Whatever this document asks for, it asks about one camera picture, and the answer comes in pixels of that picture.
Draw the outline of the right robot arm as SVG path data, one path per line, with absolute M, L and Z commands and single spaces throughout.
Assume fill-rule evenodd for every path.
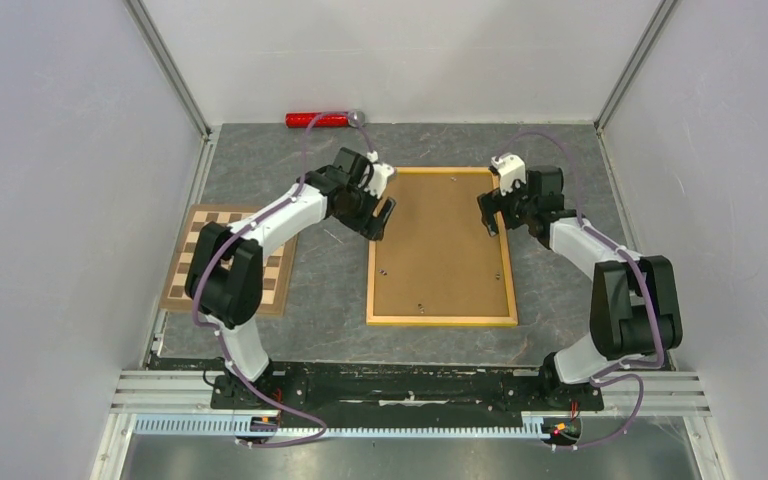
M 661 368 L 683 338 L 671 262 L 619 244 L 567 208 L 561 168 L 528 168 L 509 155 L 488 169 L 498 185 L 477 203 L 489 235 L 524 227 L 591 281 L 588 332 L 546 357 L 537 382 L 540 400 L 562 408 L 582 386 L 609 384 L 613 372 Z

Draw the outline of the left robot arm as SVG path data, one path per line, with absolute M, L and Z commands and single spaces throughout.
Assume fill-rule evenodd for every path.
M 396 174 L 374 152 L 342 148 L 332 163 L 304 173 L 253 215 L 201 228 L 185 281 L 192 320 L 217 338 L 226 369 L 238 378 L 236 396 L 247 406 L 261 408 L 274 393 L 272 379 L 264 374 L 271 360 L 255 320 L 267 259 L 328 219 L 369 241 L 381 240 L 396 206 L 385 194 Z

